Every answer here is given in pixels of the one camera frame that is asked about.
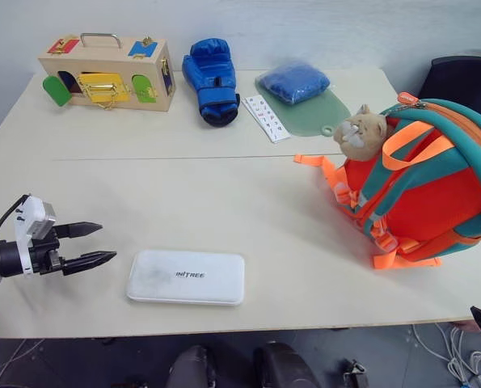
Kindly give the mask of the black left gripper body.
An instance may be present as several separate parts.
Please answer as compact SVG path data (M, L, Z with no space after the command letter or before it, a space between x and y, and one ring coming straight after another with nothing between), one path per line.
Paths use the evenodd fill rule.
M29 255L32 271L40 275L61 271L65 260L59 256L59 238L53 227L43 238L33 238Z

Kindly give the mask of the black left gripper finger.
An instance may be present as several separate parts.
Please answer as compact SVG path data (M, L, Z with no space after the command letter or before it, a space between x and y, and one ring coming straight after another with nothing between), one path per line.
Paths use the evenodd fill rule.
M88 221L57 225L53 227L57 238L78 238L87 236L97 230L101 230L102 228L102 225Z
M107 263L116 256L116 251L94 251L80 255L76 259L65 260L61 265L64 276L90 270Z

